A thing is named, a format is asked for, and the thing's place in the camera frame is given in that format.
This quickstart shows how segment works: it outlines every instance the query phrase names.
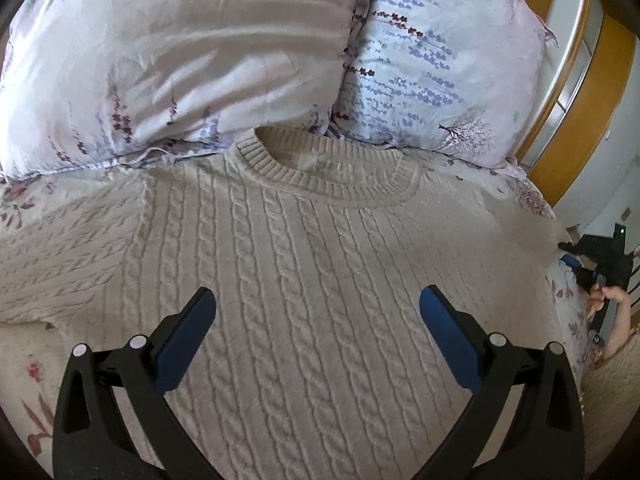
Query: white pillow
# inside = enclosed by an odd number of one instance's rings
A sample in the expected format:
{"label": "white pillow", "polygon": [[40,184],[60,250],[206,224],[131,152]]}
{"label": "white pillow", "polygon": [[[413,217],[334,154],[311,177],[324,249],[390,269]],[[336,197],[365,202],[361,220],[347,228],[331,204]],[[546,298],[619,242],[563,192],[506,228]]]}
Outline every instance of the white pillow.
{"label": "white pillow", "polygon": [[530,113],[546,29],[524,0],[372,0],[337,131],[504,164]]}
{"label": "white pillow", "polygon": [[[26,178],[324,133],[369,0],[26,0],[0,81],[0,164]],[[354,17],[354,9],[360,15]]]}

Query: bed sheet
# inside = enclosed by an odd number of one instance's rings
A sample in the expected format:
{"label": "bed sheet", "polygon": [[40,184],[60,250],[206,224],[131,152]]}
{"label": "bed sheet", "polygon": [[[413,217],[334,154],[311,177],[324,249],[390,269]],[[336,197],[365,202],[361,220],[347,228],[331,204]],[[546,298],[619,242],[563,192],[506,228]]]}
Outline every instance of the bed sheet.
{"label": "bed sheet", "polygon": [[[411,150],[418,156],[435,186],[455,176],[499,200],[513,202],[532,214],[555,221],[553,211],[523,173],[516,176],[486,170],[447,155]],[[2,238],[65,204],[93,193],[114,179],[125,176],[126,168],[78,171],[42,177],[28,183],[0,182],[0,247]],[[562,263],[548,270],[548,297],[556,306],[563,343],[579,384],[586,362],[586,322],[583,302],[575,279]],[[60,333],[43,323],[0,324],[0,406],[18,435],[39,462],[51,471],[52,418],[68,349]]]}

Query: sweater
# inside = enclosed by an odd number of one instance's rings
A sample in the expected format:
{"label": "sweater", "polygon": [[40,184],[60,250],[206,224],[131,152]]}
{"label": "sweater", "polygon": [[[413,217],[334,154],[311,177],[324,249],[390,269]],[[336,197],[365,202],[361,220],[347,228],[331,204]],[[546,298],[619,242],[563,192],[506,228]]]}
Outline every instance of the sweater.
{"label": "sweater", "polygon": [[560,237],[418,158],[260,128],[6,238],[0,321],[50,322],[67,351],[117,348],[207,286],[216,320],[167,399],[225,478],[411,478],[468,400],[420,290],[542,348],[562,340],[545,281]]}

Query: person's sleeve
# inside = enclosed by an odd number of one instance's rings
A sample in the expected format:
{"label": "person's sleeve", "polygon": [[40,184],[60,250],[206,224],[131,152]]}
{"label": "person's sleeve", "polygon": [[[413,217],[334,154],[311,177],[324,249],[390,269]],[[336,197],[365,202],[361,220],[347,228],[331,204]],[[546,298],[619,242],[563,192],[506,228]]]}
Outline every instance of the person's sleeve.
{"label": "person's sleeve", "polygon": [[640,335],[582,381],[587,475],[613,450],[640,407]]}

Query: person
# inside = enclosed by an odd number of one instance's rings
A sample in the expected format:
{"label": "person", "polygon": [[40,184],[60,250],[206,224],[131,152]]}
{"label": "person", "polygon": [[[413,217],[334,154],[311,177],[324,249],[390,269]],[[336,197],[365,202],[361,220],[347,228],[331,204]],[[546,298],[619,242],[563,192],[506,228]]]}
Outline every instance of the person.
{"label": "person", "polygon": [[618,302],[616,319],[582,380],[587,475],[613,450],[640,407],[640,335],[631,330],[631,298],[618,286],[594,285],[586,302],[589,320],[605,299]]}

